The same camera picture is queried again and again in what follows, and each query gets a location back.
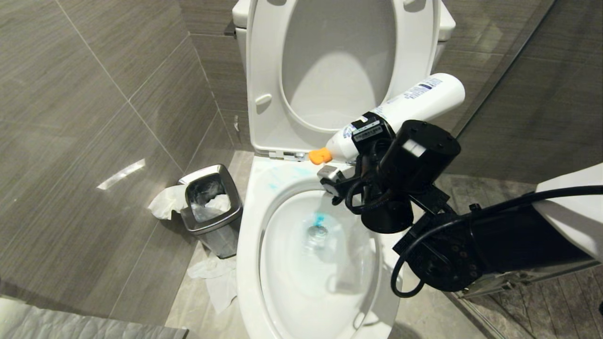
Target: squeeze bottle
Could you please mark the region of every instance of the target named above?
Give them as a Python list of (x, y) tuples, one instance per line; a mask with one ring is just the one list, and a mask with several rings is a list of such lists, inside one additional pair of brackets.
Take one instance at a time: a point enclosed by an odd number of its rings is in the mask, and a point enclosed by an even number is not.
[[(369, 112), (384, 119), (397, 133), (406, 120), (428, 121), (440, 116), (463, 103), (465, 87), (459, 79), (446, 73), (436, 73), (422, 80), (406, 92), (394, 97)], [(363, 115), (357, 120), (367, 118)], [(327, 145), (319, 150), (310, 151), (312, 163), (336, 160), (346, 162), (358, 156), (358, 150), (352, 141), (356, 127), (349, 124), (337, 131)]]

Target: stainless steel trash can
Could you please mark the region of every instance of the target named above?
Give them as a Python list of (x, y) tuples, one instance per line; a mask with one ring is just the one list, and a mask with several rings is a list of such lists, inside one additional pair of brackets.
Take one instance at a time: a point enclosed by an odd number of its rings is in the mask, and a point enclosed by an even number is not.
[[(199, 239), (220, 259), (236, 255), (243, 204), (235, 182), (224, 165), (214, 165), (191, 173), (178, 181), (188, 185), (188, 207), (180, 211), (186, 230)], [(191, 204), (204, 206), (216, 194), (227, 194), (230, 209), (223, 214), (198, 222)]]

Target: toilet hinge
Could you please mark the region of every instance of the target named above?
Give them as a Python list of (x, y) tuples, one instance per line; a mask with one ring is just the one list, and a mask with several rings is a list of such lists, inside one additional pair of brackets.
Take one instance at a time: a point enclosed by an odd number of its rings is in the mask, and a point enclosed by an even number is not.
[(269, 151), (270, 159), (283, 159), (290, 161), (304, 161), (308, 159), (308, 154), (304, 152), (285, 152), (285, 151)]

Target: tiled wall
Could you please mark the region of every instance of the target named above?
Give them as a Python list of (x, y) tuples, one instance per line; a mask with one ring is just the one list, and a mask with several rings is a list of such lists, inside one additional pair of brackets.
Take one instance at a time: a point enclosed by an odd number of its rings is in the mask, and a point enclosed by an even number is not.
[(0, 7), (0, 294), (164, 324), (194, 241), (146, 207), (233, 154), (178, 3)]
[[(235, 39), (223, 35), (236, 0), (179, 1), (235, 147), (253, 150), (239, 49)], [(444, 0), (457, 26), (435, 71), (457, 76), (465, 84), (467, 99), (434, 123), (454, 134), (462, 129), (551, 1)]]
[(463, 131), (449, 171), (537, 183), (603, 161), (601, 0), (558, 0)]

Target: white toilet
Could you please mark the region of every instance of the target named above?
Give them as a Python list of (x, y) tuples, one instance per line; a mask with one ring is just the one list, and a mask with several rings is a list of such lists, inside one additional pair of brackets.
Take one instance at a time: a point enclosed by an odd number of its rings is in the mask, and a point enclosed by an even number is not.
[(257, 151), (237, 253), (247, 332), (385, 339), (399, 303), (389, 279), (400, 235), (373, 233), (343, 204), (332, 206), (308, 152), (427, 77), (438, 36), (449, 37), (454, 21), (440, 0), (242, 0), (233, 14), (238, 26), (248, 15), (237, 35), (247, 33)]

